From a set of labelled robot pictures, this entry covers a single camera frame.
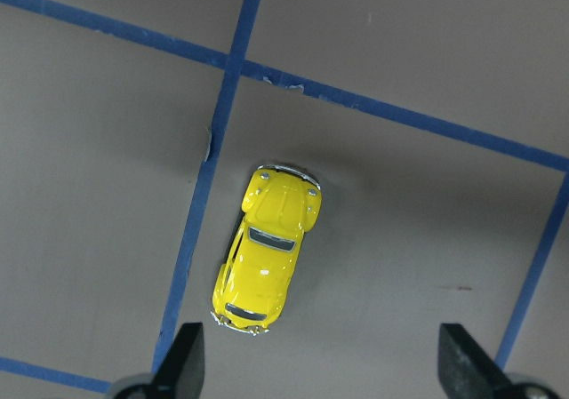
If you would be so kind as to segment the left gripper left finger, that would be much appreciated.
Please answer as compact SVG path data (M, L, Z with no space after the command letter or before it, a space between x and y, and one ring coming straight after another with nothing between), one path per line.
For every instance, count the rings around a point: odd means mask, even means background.
M117 380L109 398L199 398L204 386L204 328L184 323L155 373Z

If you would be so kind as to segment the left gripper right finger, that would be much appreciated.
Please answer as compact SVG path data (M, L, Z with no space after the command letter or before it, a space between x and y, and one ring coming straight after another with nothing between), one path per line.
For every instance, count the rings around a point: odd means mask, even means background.
M559 397L543 384L511 380L459 323L439 326L437 376L445 395L452 399Z

